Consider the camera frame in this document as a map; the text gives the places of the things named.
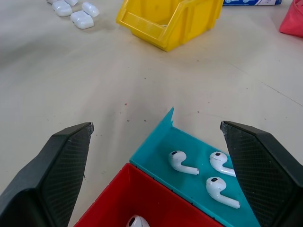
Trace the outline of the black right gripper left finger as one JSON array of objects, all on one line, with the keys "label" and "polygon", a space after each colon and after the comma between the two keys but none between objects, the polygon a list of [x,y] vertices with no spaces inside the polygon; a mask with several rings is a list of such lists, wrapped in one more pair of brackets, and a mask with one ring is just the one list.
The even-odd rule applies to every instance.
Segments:
[{"label": "black right gripper left finger", "polygon": [[53,134],[0,195],[2,227],[66,227],[77,201],[94,125]]}]

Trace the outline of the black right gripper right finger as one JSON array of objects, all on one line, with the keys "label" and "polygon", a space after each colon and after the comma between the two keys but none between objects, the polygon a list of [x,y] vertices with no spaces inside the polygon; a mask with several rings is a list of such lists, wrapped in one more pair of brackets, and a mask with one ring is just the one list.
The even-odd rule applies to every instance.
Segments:
[{"label": "black right gripper right finger", "polygon": [[221,122],[242,192],[262,227],[303,225],[303,166],[269,132]]}]

